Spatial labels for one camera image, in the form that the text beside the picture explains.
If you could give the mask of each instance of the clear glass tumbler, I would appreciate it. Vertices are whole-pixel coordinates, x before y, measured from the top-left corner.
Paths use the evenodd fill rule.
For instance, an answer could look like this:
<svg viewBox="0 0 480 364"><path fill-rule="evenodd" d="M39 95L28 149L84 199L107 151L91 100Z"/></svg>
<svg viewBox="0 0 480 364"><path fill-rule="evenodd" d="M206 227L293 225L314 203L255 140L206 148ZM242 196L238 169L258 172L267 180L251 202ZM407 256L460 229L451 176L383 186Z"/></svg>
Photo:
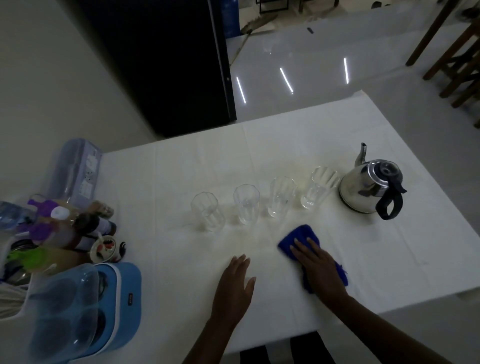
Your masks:
<svg viewBox="0 0 480 364"><path fill-rule="evenodd" d="M195 217L205 224L207 230L219 231L225 225L225 216L214 194L210 192L198 194L193 198L190 207Z"/></svg>
<svg viewBox="0 0 480 364"><path fill-rule="evenodd" d="M279 218L288 212L295 193L297 184L290 177L276 177L270 183L270 200L268 201L268 213L273 218Z"/></svg>
<svg viewBox="0 0 480 364"><path fill-rule="evenodd" d="M311 210L320 205L328 194L340 182L338 172L328 167L317 167L313 170L305 193L300 198L304 208Z"/></svg>
<svg viewBox="0 0 480 364"><path fill-rule="evenodd" d="M233 193L233 201L239 211L242 224L253 224L258 219L260 211L260 192L251 184L238 186Z"/></svg>

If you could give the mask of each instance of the black pants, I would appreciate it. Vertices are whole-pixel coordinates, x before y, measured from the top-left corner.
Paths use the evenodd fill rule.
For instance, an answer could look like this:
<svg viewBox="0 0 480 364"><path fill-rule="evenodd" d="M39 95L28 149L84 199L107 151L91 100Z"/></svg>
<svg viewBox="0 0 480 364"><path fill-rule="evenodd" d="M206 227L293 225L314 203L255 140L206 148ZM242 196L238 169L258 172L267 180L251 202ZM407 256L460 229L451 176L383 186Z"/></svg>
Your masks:
<svg viewBox="0 0 480 364"><path fill-rule="evenodd" d="M316 331L291 338L290 348L295 364L335 364L322 338ZM240 352L240 364L250 363L270 364L267 348L259 346Z"/></svg>

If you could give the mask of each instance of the person's left hand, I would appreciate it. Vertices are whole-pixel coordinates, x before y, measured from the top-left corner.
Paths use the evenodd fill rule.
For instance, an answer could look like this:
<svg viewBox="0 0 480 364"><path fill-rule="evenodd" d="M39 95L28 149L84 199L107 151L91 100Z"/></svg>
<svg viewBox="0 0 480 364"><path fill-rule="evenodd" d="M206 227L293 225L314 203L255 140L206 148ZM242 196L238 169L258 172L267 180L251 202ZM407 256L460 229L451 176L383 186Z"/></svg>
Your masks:
<svg viewBox="0 0 480 364"><path fill-rule="evenodd" d="M245 254L238 259L232 258L218 283L211 321L233 330L247 312L256 280L256 277L250 278L246 287L243 285L249 264L250 258L245 259Z"/></svg>

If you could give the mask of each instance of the stainless steel kettle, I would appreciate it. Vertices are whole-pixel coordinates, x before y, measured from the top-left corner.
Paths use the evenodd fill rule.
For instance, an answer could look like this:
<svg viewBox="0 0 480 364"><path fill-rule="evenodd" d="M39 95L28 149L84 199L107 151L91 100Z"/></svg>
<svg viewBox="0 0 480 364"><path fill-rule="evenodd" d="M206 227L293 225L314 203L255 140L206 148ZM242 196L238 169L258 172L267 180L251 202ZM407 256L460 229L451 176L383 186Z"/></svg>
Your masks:
<svg viewBox="0 0 480 364"><path fill-rule="evenodd" d="M355 168L340 182L340 197L355 211L371 214L378 212L383 220L398 215L403 206L403 175L398 166L384 159L365 162L367 145L361 144L360 154L355 160ZM388 214L387 207L393 202Z"/></svg>

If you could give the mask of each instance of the purple cap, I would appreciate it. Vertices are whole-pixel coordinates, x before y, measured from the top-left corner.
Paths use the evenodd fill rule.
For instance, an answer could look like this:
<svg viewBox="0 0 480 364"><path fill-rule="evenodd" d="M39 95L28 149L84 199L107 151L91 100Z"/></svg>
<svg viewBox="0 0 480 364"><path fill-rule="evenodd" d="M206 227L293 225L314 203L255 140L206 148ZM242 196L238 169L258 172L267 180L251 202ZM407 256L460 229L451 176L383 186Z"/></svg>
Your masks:
<svg viewBox="0 0 480 364"><path fill-rule="evenodd" d="M53 231L53 227L50 224L41 223L30 226L28 232L30 233L31 240L44 241Z"/></svg>
<svg viewBox="0 0 480 364"><path fill-rule="evenodd" d="M55 201L52 200L45 200L44 202L37 202L35 200L28 200L27 202L29 205L33 205L36 207L36 214L38 216L43 216L46 218L50 217L52 210L59 206Z"/></svg>

